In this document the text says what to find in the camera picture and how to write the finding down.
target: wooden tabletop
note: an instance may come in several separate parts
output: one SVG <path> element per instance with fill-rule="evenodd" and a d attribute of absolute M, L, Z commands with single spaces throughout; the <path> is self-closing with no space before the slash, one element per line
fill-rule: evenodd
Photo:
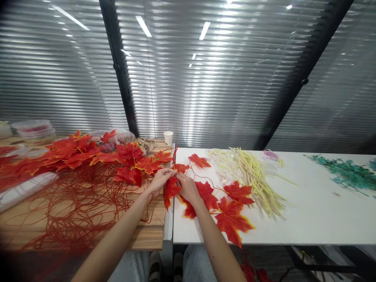
<path fill-rule="evenodd" d="M 12 146 L 14 142 L 21 141 L 21 138 L 11 137 L 8 139 L 0 140 L 0 146 Z M 150 157 L 153 153 L 160 150 L 171 149 L 171 146 L 165 145 L 164 140 L 154 139 L 155 148 L 147 155 Z M 28 144 L 26 142 L 22 143 L 25 146 L 31 147 L 33 150 L 39 150 L 44 148 L 44 146 L 35 146 Z M 144 190 L 144 187 L 135 187 L 136 194 L 132 194 L 132 199 L 138 197 L 138 193 Z M 34 222 L 35 218 L 44 216 L 44 211 L 40 210 L 38 212 L 33 212 L 34 219 L 30 217 L 30 201 L 25 199 L 24 201 L 18 203 L 17 205 L 11 207 L 10 209 L 0 213 L 0 228 L 1 228 L 1 239 L 4 243 L 9 243 L 8 249 L 18 250 L 22 248 L 26 243 L 30 242 L 34 238 L 41 236 L 45 233 L 45 227 L 47 220 L 42 220 L 38 223 L 27 225 L 28 221 Z M 149 214 L 151 213 L 153 207 L 149 207 Z M 163 245 L 163 231 L 165 225 L 165 205 L 163 197 L 158 197 L 156 204 L 154 206 L 154 213 L 150 223 L 145 223 L 140 221 L 130 243 L 131 250 L 162 250 Z"/>

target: dark floor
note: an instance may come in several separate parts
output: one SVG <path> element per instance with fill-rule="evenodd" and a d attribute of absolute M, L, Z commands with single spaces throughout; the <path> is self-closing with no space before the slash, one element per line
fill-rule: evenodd
<path fill-rule="evenodd" d="M 290 256 L 282 246 L 243 246 L 243 250 L 231 246 L 237 260 L 242 257 L 255 268 L 264 268 L 272 281 L 278 281 L 287 268 L 293 266 Z M 13 263 L 17 274 L 21 275 L 21 281 L 32 281 L 30 277 L 38 274 L 35 281 L 70 281 L 78 270 L 84 257 L 69 257 L 53 253 L 28 252 L 16 256 Z M 316 282 L 310 274 L 293 269 L 284 282 Z"/>

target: wooden table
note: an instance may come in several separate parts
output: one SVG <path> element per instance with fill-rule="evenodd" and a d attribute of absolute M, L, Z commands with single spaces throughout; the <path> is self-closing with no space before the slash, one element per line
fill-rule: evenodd
<path fill-rule="evenodd" d="M 8 139 L 0 140 L 0 146 L 12 146 L 12 143 L 21 141 L 21 138 L 11 137 Z M 153 153 L 160 150 L 166 150 L 171 148 L 171 146 L 166 146 L 164 140 L 154 139 L 155 148 L 147 155 L 151 156 Z M 44 146 L 34 146 L 28 143 L 23 143 L 26 146 L 30 146 L 33 150 L 39 150 L 44 148 Z M 141 193 L 144 190 L 143 187 L 138 188 L 136 193 Z M 11 207 L 10 209 L 0 213 L 0 228 L 2 240 L 7 242 L 11 239 L 10 244 L 8 245 L 9 249 L 17 250 L 24 246 L 26 243 L 31 241 L 38 236 L 41 236 L 45 233 L 45 226 L 47 220 L 32 224 L 32 225 L 21 225 L 12 227 L 6 222 L 9 223 L 9 219 L 14 218 L 14 216 L 20 215 L 17 218 L 17 222 L 22 222 L 25 219 L 29 209 L 29 201 L 25 199 L 24 201 L 18 203 L 17 205 Z M 165 205 L 163 197 L 158 197 L 157 202 L 154 207 L 153 217 L 150 223 L 141 222 L 138 224 L 133 238 L 130 243 L 130 249 L 132 250 L 162 250 L 163 245 L 163 232 L 165 224 Z"/>

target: white table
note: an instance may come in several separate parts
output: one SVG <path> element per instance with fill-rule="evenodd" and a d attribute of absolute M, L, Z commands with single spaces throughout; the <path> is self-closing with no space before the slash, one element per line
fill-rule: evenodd
<path fill-rule="evenodd" d="M 176 162 L 188 164 L 188 157 L 196 153 L 199 157 L 207 157 L 206 149 L 179 148 Z M 262 151 L 252 151 L 259 160 L 264 156 Z M 242 215 L 248 217 L 256 227 L 248 233 L 239 232 L 242 244 L 286 244 L 286 245 L 362 245 L 376 244 L 376 192 L 366 189 L 353 192 L 340 187 L 331 179 L 324 166 L 310 160 L 305 155 L 313 153 L 276 152 L 285 162 L 285 167 L 278 173 L 295 182 L 299 187 L 273 176 L 267 176 L 270 186 L 296 207 L 289 206 L 282 211 L 286 220 L 268 218 L 258 208 L 244 206 Z M 374 155 L 322 154 L 329 159 L 351 159 L 357 165 L 369 165 Z M 200 169 L 193 167 L 196 174 L 212 179 L 214 185 L 222 187 L 215 168 Z M 193 177 L 192 170 L 187 173 Z M 196 177 L 195 181 L 206 179 Z M 224 196 L 219 191 L 218 199 Z M 197 218 L 184 218 L 185 206 L 179 199 L 174 200 L 174 244 L 199 244 L 203 242 Z"/>

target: window blinds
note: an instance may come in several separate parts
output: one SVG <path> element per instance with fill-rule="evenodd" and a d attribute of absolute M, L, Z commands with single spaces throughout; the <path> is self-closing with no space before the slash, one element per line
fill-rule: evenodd
<path fill-rule="evenodd" d="M 58 134 L 127 129 L 99 2 L 9 2 L 0 24 L 0 118 L 49 119 Z"/>
<path fill-rule="evenodd" d="M 267 148 L 376 154 L 376 2 L 355 0 Z"/>
<path fill-rule="evenodd" d="M 116 0 L 140 135 L 171 130 L 179 146 L 252 149 L 328 2 Z"/>

